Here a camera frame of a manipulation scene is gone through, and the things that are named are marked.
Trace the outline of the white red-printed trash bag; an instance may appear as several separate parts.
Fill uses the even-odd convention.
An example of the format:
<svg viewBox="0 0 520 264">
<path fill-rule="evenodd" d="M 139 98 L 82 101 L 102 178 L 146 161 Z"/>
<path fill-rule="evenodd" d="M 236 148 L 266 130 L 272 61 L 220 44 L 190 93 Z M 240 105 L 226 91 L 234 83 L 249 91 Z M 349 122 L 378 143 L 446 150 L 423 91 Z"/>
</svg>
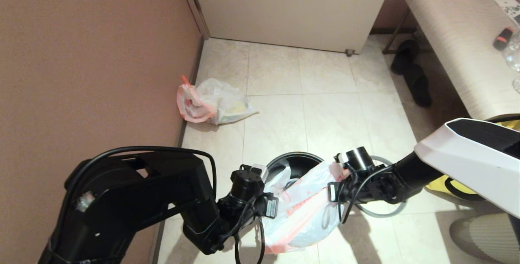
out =
<svg viewBox="0 0 520 264">
<path fill-rule="evenodd" d="M 190 123 L 222 125 L 258 114 L 238 88 L 215 78 L 207 79 L 191 90 L 190 84 L 180 85 L 176 102 L 180 116 Z"/>
<path fill-rule="evenodd" d="M 278 209 L 275 218 L 263 222 L 266 253 L 299 251 L 327 238 L 340 223 L 338 211 L 343 211 L 329 200 L 327 185 L 346 177 L 338 163 L 321 162 L 290 187 L 289 167 L 268 179 L 265 191 L 278 199 Z"/>
</svg>

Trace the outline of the black marker with red band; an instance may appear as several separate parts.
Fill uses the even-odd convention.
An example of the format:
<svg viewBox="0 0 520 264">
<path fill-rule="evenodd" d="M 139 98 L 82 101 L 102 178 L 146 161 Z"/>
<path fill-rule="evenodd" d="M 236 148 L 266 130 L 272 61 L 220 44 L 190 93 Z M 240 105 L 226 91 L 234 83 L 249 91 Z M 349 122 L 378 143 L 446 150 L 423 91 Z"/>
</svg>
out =
<svg viewBox="0 0 520 264">
<path fill-rule="evenodd" d="M 503 51 L 513 36 L 514 30 L 511 27 L 505 27 L 493 41 L 493 48 L 498 51 Z"/>
</svg>

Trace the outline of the grey skirting board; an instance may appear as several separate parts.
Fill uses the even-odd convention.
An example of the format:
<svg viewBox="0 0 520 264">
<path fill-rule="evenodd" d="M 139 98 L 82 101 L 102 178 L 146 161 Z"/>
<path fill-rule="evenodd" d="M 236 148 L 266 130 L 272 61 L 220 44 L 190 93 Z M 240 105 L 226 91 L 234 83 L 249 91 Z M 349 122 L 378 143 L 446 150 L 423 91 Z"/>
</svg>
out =
<svg viewBox="0 0 520 264">
<path fill-rule="evenodd" d="M 196 83 L 197 73 L 199 71 L 199 66 L 200 66 L 200 62 L 201 62 L 201 58 L 202 58 L 204 42 L 205 42 L 205 39 L 203 37 L 201 37 L 200 42 L 199 42 L 199 47 L 197 50 L 197 54 L 196 54 L 195 65 L 193 66 L 191 75 L 189 78 L 185 78 L 185 80 L 183 79 L 183 81 L 181 83 L 181 85 L 189 83 L 192 88 L 189 91 L 192 91 L 192 92 L 195 92 L 195 83 Z M 182 146 L 186 127 L 187 127 L 187 121 L 182 120 L 182 124 L 180 127 L 180 133 L 177 137 L 177 142 L 175 143 L 174 146 L 178 146 L 178 147 Z M 158 257 L 160 254 L 161 242 L 162 242 L 165 224 L 166 224 L 166 221 L 163 220 L 156 225 L 155 232 L 154 232 L 154 241 L 152 242 L 152 247 L 151 247 L 149 264 L 158 264 Z"/>
</svg>

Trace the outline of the black slipper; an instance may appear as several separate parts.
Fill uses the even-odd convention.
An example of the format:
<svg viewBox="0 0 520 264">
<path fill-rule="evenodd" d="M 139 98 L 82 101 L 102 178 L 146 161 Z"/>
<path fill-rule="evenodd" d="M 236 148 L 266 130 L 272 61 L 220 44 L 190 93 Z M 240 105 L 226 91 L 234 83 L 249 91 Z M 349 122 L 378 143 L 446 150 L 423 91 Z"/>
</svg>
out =
<svg viewBox="0 0 520 264">
<path fill-rule="evenodd" d="M 390 70 L 397 75 L 403 75 L 404 71 L 414 64 L 419 51 L 420 44 L 415 40 L 409 39 L 403 41 L 396 50 Z"/>
<path fill-rule="evenodd" d="M 416 105 L 430 107 L 433 101 L 429 92 L 429 80 L 423 68 L 413 64 L 404 73 L 404 79 Z"/>
</svg>

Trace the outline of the beige door frame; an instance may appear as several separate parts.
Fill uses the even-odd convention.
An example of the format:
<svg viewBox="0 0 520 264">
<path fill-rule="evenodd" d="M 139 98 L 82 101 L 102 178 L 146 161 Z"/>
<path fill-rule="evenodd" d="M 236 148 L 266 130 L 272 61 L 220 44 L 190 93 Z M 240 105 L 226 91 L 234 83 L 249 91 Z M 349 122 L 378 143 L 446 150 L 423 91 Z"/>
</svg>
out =
<svg viewBox="0 0 520 264">
<path fill-rule="evenodd" d="M 187 2 L 203 39 L 210 39 L 210 32 L 203 17 L 199 0 L 187 0 Z"/>
</svg>

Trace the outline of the light woodgrain desk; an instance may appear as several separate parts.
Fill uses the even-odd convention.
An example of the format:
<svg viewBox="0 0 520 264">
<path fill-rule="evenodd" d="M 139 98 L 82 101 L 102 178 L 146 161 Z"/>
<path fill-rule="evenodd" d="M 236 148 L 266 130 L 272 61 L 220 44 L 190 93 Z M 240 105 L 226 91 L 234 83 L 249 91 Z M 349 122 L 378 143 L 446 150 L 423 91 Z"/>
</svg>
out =
<svg viewBox="0 0 520 264">
<path fill-rule="evenodd" d="M 496 0 L 405 2 L 472 118 L 520 113 L 520 93 L 513 87 L 520 73 L 493 47 L 514 23 Z"/>
</svg>

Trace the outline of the white door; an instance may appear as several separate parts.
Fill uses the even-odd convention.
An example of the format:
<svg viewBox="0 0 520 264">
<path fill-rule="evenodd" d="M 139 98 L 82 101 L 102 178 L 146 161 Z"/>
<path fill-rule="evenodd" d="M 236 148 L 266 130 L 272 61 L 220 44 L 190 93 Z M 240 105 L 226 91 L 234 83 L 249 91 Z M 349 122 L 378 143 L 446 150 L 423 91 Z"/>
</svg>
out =
<svg viewBox="0 0 520 264">
<path fill-rule="evenodd" d="M 360 54 L 384 0 L 199 0 L 213 38 Z"/>
</svg>

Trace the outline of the black round trash bin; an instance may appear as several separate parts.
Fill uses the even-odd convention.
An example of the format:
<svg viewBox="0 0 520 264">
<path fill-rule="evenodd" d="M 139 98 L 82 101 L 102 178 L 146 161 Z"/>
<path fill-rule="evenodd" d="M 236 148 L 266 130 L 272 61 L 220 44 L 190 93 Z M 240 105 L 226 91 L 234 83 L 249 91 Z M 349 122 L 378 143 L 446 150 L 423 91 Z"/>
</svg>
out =
<svg viewBox="0 0 520 264">
<path fill-rule="evenodd" d="M 268 176 L 266 181 L 270 181 L 287 167 L 291 171 L 290 179 L 301 178 L 312 168 L 323 162 L 321 157 L 307 152 L 288 152 L 274 158 L 268 163 Z"/>
</svg>

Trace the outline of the yellow fabric bag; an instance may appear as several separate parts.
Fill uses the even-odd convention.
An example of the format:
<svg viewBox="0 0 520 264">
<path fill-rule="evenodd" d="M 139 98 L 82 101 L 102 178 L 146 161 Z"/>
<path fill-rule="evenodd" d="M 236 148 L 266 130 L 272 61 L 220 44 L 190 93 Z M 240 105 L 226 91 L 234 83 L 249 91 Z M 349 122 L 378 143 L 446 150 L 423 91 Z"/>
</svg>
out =
<svg viewBox="0 0 520 264">
<path fill-rule="evenodd" d="M 503 127 L 511 128 L 520 132 L 520 115 L 512 115 L 509 117 L 502 117 L 489 120 L 491 123 L 501 125 Z M 484 198 L 479 194 L 465 186 L 464 184 L 455 181 L 453 178 L 444 175 L 427 185 L 427 189 L 436 192 L 446 193 L 466 201 L 483 201 Z"/>
</svg>

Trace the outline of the white leaflet with blue print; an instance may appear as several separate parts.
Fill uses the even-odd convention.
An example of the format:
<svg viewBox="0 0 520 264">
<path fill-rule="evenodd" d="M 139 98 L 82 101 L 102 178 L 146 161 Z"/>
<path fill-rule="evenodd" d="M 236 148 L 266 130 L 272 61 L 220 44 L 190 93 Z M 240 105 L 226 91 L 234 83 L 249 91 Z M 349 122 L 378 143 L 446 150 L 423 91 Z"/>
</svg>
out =
<svg viewBox="0 0 520 264">
<path fill-rule="evenodd" d="M 508 18 L 520 28 L 520 3 L 516 0 L 494 0 Z"/>
</svg>

